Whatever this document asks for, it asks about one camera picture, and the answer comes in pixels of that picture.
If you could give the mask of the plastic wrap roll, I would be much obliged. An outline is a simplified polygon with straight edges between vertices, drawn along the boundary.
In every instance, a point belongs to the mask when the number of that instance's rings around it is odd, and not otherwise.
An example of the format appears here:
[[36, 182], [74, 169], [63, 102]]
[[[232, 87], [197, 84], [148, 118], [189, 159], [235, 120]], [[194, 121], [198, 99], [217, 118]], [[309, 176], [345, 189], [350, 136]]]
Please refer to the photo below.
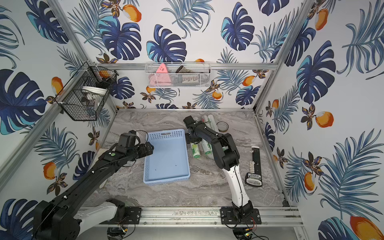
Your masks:
[[205, 115], [203, 115], [203, 116], [201, 117], [201, 120], [202, 120], [202, 122], [205, 123], [205, 124], [209, 124], [209, 123], [210, 123], [208, 117], [205, 116]]
[[196, 159], [200, 158], [201, 153], [200, 153], [200, 149], [199, 149], [198, 144], [191, 143], [190, 145], [191, 145], [193, 157]]
[[201, 145], [203, 147], [205, 155], [209, 155], [212, 153], [212, 147], [206, 140], [202, 140]]
[[211, 129], [213, 129], [215, 132], [219, 132], [217, 122], [214, 119], [213, 115], [208, 115], [208, 120], [210, 122]]

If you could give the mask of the light blue plastic basket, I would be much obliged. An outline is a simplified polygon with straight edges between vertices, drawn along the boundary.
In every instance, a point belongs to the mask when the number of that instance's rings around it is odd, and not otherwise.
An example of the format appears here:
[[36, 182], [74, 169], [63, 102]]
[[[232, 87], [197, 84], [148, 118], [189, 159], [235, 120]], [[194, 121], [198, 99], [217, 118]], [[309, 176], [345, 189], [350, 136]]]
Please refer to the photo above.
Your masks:
[[190, 178], [185, 130], [149, 132], [149, 143], [154, 146], [154, 151], [145, 158], [145, 184], [158, 185]]

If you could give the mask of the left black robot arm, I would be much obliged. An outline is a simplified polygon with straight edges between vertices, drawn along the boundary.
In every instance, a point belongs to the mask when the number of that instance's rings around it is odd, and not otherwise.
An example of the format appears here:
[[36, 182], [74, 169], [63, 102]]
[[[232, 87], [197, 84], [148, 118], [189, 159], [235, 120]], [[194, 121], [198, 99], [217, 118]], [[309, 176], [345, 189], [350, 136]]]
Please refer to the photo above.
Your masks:
[[128, 162], [153, 154], [150, 142], [141, 143], [136, 131], [121, 134], [95, 165], [63, 194], [50, 202], [41, 201], [33, 210], [33, 240], [74, 240], [81, 222], [75, 219], [85, 200]]

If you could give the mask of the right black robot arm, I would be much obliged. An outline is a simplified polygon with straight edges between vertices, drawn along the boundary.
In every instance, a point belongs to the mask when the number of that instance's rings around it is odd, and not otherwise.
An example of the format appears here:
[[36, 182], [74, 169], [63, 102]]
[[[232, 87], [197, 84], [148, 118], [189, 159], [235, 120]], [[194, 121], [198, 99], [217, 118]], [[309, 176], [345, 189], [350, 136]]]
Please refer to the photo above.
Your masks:
[[239, 218], [253, 213], [253, 204], [248, 197], [240, 174], [240, 153], [230, 134], [221, 134], [209, 128], [204, 122], [196, 121], [192, 116], [184, 118], [188, 130], [186, 137], [190, 143], [202, 140], [212, 147], [212, 154], [217, 166], [224, 172], [232, 195], [234, 212]]

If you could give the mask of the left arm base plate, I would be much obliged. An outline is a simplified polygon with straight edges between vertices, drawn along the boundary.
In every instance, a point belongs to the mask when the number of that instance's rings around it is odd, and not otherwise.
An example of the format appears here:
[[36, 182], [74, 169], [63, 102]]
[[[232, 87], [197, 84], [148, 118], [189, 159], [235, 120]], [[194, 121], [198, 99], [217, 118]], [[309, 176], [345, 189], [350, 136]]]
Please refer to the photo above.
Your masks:
[[118, 207], [115, 216], [101, 225], [138, 225], [140, 223], [142, 208]]

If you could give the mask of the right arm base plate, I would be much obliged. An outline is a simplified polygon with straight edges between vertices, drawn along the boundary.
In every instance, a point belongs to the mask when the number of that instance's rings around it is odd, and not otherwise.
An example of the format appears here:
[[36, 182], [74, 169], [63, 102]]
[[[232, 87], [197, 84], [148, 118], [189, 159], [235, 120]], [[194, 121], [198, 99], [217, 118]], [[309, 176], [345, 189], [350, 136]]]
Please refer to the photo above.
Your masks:
[[262, 224], [261, 214], [258, 209], [253, 209], [248, 217], [240, 220], [234, 213], [233, 207], [222, 207], [220, 209], [221, 223], [223, 225], [257, 225]]

